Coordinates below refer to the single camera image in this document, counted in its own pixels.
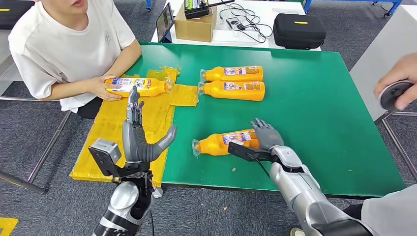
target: cardboard box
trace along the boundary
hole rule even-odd
[[[187,20],[184,13],[184,3],[174,18],[177,39],[211,42],[213,29],[216,27],[217,8],[212,7],[210,14],[200,18]]]

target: black bag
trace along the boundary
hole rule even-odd
[[[315,16],[278,14],[273,25],[275,44],[287,49],[318,48],[323,45],[326,31]]]
[[[30,0],[0,0],[0,30],[11,30],[34,4]]]

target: black cable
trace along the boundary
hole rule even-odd
[[[259,16],[257,16],[256,14],[255,14],[255,12],[254,11],[252,11],[252,10],[250,10],[250,9],[245,9],[245,8],[243,8],[240,4],[237,4],[237,3],[231,3],[231,4],[225,4],[226,6],[228,6],[229,7],[229,9],[223,9],[223,10],[221,10],[220,12],[219,12],[219,16],[220,16],[220,19],[221,20],[223,20],[223,17],[222,17],[222,12],[223,11],[226,11],[226,10],[229,10],[230,11],[230,13],[232,14],[232,15],[234,15],[235,17],[243,17],[244,18],[244,20],[246,20],[247,22],[248,22],[248,24],[247,25],[243,25],[243,27],[245,28],[245,29],[247,29],[247,28],[252,28],[255,32],[257,32],[258,34],[259,34],[259,36],[260,36],[260,38],[262,39],[261,41],[260,40],[258,40],[258,39],[256,39],[256,38],[254,38],[254,37],[252,37],[252,36],[250,36],[249,34],[247,34],[246,32],[244,32],[243,30],[236,30],[236,29],[233,29],[232,28],[232,30],[233,31],[240,31],[240,32],[242,32],[242,33],[244,33],[246,36],[248,36],[248,37],[250,37],[251,39],[253,39],[253,40],[255,40],[256,42],[258,42],[258,43],[265,43],[266,41],[267,41],[267,38],[268,37],[271,37],[272,36],[272,34],[273,34],[273,30],[272,30],[272,28],[270,27],[270,26],[268,26],[268,25],[265,25],[265,24],[260,24],[260,22],[261,22],[261,18],[259,17]],[[234,13],[232,10],[237,10],[237,11],[241,11],[241,12],[243,12],[243,13],[245,13],[245,15],[241,15],[241,14],[236,14],[236,13]],[[268,34],[268,35],[264,35],[262,32],[261,32],[261,29],[258,27],[258,26],[266,26],[266,27],[268,27],[269,29],[270,29],[270,34]]]
[[[149,213],[150,213],[150,224],[152,225],[152,236],[155,236],[155,228],[153,227],[152,211],[149,211]]]
[[[268,178],[270,178],[268,171],[265,169],[265,167],[262,165],[262,163],[257,158],[255,158],[252,154],[249,154],[249,153],[247,153],[246,155],[248,155],[250,158],[252,158],[256,162],[258,162],[258,164],[261,166],[262,170],[264,170],[265,174],[267,174]]]

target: green tabletop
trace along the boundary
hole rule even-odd
[[[197,107],[176,107],[177,137],[163,183],[276,190],[256,162],[232,155],[193,156],[191,141],[250,128],[262,118],[307,165],[325,194],[379,197],[405,187],[349,72],[334,52],[146,43],[129,74],[180,68],[178,84],[196,85],[200,69],[260,65],[262,102],[200,96]],[[270,163],[263,162],[267,170]]]

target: yellow padding mat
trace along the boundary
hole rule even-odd
[[[17,222],[17,219],[0,217],[0,236],[9,236]]]
[[[160,80],[166,80],[168,78],[175,83],[178,74],[179,73],[175,68],[163,67],[162,70],[149,70],[146,77],[158,78]],[[156,143],[166,134],[172,124],[175,109],[174,106],[197,105],[197,87],[174,84],[172,93],[163,93],[156,97],[141,97],[139,98],[139,101],[141,100],[145,102],[142,110],[142,117],[146,140],[148,143]],[[123,167],[125,158],[121,129],[122,123],[126,119],[126,106],[127,98],[115,102],[103,102],[75,166],[69,174],[71,178],[76,180],[106,182],[112,180],[112,177],[106,177],[101,173],[88,150],[88,147],[98,138],[107,139],[118,144],[122,157],[117,162],[117,165]],[[150,165],[150,169],[153,173],[152,182],[156,186],[161,185],[167,152],[168,150],[165,150],[159,158]]]

